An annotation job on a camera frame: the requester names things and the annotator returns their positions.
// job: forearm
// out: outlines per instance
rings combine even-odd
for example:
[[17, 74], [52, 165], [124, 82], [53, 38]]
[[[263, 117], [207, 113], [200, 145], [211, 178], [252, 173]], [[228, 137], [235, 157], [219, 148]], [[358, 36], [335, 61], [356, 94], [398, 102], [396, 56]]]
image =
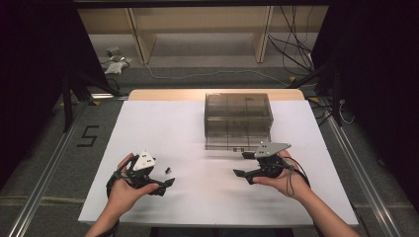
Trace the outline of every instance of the forearm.
[[324, 236], [359, 236], [312, 190], [307, 191], [297, 200], [305, 207]]
[[96, 222], [92, 225], [85, 237], [98, 236], [112, 229], [120, 219], [120, 215], [105, 208]]

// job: white table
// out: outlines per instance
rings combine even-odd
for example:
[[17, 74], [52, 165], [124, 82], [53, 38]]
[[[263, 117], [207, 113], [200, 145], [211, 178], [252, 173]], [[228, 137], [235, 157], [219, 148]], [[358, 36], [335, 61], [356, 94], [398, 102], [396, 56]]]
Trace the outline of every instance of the white table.
[[[96, 221], [106, 204], [105, 185], [129, 152], [157, 159], [150, 177], [176, 178], [164, 197], [143, 197], [121, 222], [144, 226], [299, 227], [312, 225], [305, 209], [275, 189], [248, 185], [233, 169], [251, 171], [240, 153], [205, 151], [204, 101], [126, 101], [79, 216]], [[348, 224], [357, 225], [310, 106], [271, 101], [273, 142], [290, 143], [314, 191]], [[167, 167], [172, 173], [165, 174]]]

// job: clear acrylic container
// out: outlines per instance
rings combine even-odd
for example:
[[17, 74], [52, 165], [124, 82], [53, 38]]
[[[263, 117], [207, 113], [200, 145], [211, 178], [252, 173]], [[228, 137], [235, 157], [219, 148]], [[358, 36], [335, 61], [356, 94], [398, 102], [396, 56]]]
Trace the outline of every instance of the clear acrylic container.
[[206, 150], [254, 151], [271, 141], [273, 121], [267, 94], [207, 94]]

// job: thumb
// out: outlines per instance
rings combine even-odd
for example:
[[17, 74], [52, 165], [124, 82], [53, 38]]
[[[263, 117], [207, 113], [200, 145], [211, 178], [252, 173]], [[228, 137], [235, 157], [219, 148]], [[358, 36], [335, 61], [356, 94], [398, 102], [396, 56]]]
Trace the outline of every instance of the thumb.
[[158, 184], [148, 184], [141, 189], [138, 190], [138, 194], [140, 197], [150, 194], [151, 192], [157, 190], [159, 188]]
[[253, 182], [259, 185], [274, 186], [274, 180], [268, 177], [255, 177], [253, 178]]

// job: human hand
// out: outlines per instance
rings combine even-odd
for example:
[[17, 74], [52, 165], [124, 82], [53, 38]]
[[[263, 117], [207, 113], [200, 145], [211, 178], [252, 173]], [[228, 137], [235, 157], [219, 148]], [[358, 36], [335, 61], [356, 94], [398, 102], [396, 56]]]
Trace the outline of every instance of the human hand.
[[[127, 157], [120, 162], [118, 169], [131, 157], [133, 157], [133, 154], [128, 154]], [[126, 172], [126, 167], [123, 167], [122, 172]], [[106, 209], [110, 210], [115, 215], [121, 216], [129, 211], [139, 198], [150, 194], [158, 188], [158, 184], [149, 184], [141, 189], [134, 189], [125, 180], [116, 180], [112, 187], [111, 194], [109, 195]]]
[[[282, 150], [279, 152], [279, 156], [288, 159], [287, 157], [291, 157], [290, 153], [287, 150]], [[294, 166], [295, 170], [299, 170], [298, 165], [292, 159], [288, 159]], [[255, 177], [253, 178], [253, 182], [255, 184], [271, 186], [281, 192], [283, 195], [298, 199], [299, 197], [303, 196], [304, 193], [310, 191], [310, 187], [305, 182], [305, 180], [297, 174], [296, 172], [292, 172], [290, 175], [289, 169], [284, 169], [280, 176], [277, 178], [268, 178], [268, 177]]]

